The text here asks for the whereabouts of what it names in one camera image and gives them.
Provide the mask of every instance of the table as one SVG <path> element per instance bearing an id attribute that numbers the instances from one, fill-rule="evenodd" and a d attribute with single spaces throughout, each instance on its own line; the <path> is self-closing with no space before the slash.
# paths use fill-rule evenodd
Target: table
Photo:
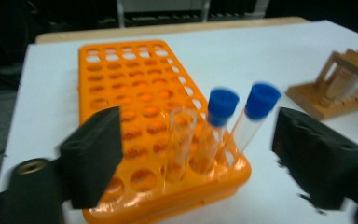
<path id="1" fill-rule="evenodd" d="M 299 18 L 42 35 L 27 51 L 0 191 L 5 190 L 16 164 L 32 158 L 57 158 L 56 146 L 77 127 L 78 48 L 146 39 L 166 41 L 205 96 L 216 86 L 230 87 L 239 94 L 229 130 L 255 81 L 271 82 L 285 92 L 290 85 L 314 80 L 332 50 L 358 49 L 355 32 L 329 21 Z M 284 94 L 278 106 L 302 111 Z M 354 203 L 323 216 L 297 196 L 303 191 L 279 167 L 271 151 L 276 112 L 277 108 L 245 150 L 253 173 L 236 195 L 161 223 L 352 223 Z M 358 143 L 358 111 L 324 124 Z M 80 211 L 72 210 L 69 203 L 63 207 L 68 223 L 84 223 Z"/>

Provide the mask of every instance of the blue cap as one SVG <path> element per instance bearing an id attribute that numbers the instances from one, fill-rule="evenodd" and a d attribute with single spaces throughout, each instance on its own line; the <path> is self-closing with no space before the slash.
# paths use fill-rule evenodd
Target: blue cap
<path id="1" fill-rule="evenodd" d="M 267 83 L 256 83 L 252 86 L 246 102 L 245 113 L 250 119 L 263 119 L 269 114 L 280 97 L 281 94 L 275 87 Z"/>
<path id="2" fill-rule="evenodd" d="M 239 100 L 238 95 L 228 89 L 212 90 L 208 103 L 208 122 L 216 127 L 226 125 Z"/>

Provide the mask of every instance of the test tube rack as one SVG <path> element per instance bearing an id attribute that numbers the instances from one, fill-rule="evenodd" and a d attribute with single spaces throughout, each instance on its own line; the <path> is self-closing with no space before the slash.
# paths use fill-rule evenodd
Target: test tube rack
<path id="1" fill-rule="evenodd" d="M 353 78 L 341 78 L 343 70 Z M 317 120 L 329 119 L 358 110 L 358 93 L 345 97 L 343 94 L 356 85 L 357 78 L 358 51 L 348 49 L 344 54 L 333 51 L 314 82 L 291 86 L 286 94 Z M 334 99 L 327 104 L 329 90 Z"/>
<path id="2" fill-rule="evenodd" d="M 201 135 L 207 101 L 169 46 L 161 40 L 83 46 L 79 50 L 80 123 L 120 107 L 124 158 L 98 206 L 83 210 L 88 223 L 151 223 L 224 199 L 251 174 L 242 155 L 234 167 L 216 162 L 207 175 L 186 166 L 180 183 L 165 181 L 163 164 L 170 112 L 197 113 L 191 144 Z"/>

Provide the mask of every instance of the wooden test tube holder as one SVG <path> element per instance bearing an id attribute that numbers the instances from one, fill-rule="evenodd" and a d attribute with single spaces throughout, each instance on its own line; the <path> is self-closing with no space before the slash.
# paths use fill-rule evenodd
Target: wooden test tube holder
<path id="1" fill-rule="evenodd" d="M 286 92 L 287 96 L 317 120 L 329 119 L 358 110 L 358 95 L 335 101 L 329 106 L 320 104 L 329 85 L 337 77 L 337 73 L 333 72 L 329 78 L 326 78 L 334 64 L 338 69 L 343 67 L 358 74 L 358 51 L 349 49 L 345 54 L 333 51 L 315 82 L 291 86 Z"/>

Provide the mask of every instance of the wooden base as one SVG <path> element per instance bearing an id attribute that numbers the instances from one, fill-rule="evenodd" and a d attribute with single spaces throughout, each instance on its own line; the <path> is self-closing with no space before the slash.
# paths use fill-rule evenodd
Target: wooden base
<path id="1" fill-rule="evenodd" d="M 321 94 L 326 88 L 327 85 L 316 88 L 315 83 L 306 83 L 290 87 L 286 95 L 317 120 L 329 119 L 358 110 L 358 96 L 333 103 L 328 107 L 320 105 Z"/>

